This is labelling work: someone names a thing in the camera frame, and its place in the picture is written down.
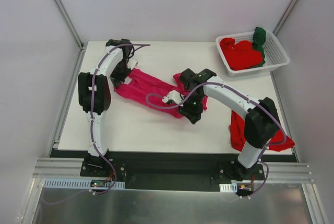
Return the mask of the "magenta t shirt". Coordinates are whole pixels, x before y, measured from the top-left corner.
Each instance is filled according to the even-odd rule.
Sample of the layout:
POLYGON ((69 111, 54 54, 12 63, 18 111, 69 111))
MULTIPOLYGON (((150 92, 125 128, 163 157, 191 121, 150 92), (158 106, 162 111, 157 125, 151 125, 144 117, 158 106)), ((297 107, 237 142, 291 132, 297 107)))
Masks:
POLYGON ((131 99, 154 110, 158 110, 158 108, 146 102, 146 96, 150 93, 158 94, 163 97, 172 90, 180 92, 183 96, 188 94, 181 82, 180 73, 173 75, 173 79, 176 82, 175 85, 155 78, 137 68, 131 71, 129 78, 130 82, 128 84, 121 84, 118 88, 115 88, 114 91, 125 99, 131 99))

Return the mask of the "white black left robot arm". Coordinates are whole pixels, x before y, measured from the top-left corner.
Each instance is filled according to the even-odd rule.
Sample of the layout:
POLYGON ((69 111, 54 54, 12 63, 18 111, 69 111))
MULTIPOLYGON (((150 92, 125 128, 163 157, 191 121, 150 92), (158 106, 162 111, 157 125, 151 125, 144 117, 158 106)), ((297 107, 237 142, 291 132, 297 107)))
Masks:
POLYGON ((106 160, 105 118, 111 105, 111 90, 119 88, 136 65, 130 58, 134 45, 129 39, 110 39, 99 63, 89 72, 78 76, 79 105, 86 113, 89 124, 89 149, 83 165, 98 176, 110 172, 111 165, 106 160))

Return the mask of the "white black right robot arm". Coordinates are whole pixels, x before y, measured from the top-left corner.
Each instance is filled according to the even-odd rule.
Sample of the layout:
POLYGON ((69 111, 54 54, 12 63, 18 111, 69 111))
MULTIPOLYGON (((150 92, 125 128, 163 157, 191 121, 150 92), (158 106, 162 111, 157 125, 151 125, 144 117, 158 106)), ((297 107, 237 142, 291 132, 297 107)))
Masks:
POLYGON ((226 84, 209 69, 194 73, 184 70, 179 80, 188 95, 178 113, 195 124, 201 119, 204 97, 213 98, 229 107, 245 121, 245 144, 237 160, 224 169, 231 179, 242 181, 253 174, 254 167, 265 150, 265 146, 280 129, 280 121, 272 99, 256 99, 226 84))

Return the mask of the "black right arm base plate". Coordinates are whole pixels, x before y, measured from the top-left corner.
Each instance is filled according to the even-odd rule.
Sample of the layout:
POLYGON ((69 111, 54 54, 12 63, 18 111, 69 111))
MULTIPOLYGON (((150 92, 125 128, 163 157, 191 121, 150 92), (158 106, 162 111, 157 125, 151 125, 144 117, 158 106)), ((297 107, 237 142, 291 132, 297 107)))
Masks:
POLYGON ((220 176, 235 181, 252 180, 263 181, 266 177, 264 167, 259 162, 250 168, 243 167, 238 161, 219 163, 220 176))

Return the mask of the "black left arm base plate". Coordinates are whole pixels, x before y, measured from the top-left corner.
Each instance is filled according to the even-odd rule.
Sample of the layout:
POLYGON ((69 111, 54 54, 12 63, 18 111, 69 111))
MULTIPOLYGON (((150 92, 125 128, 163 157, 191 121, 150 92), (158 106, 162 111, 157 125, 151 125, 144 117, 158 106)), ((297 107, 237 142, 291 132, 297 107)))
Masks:
MULTIPOLYGON (((110 161, 118 178, 123 179, 126 174, 126 164, 120 161, 110 161)), ((107 178, 112 172, 111 166, 101 157, 86 156, 81 164, 80 176, 107 178)))

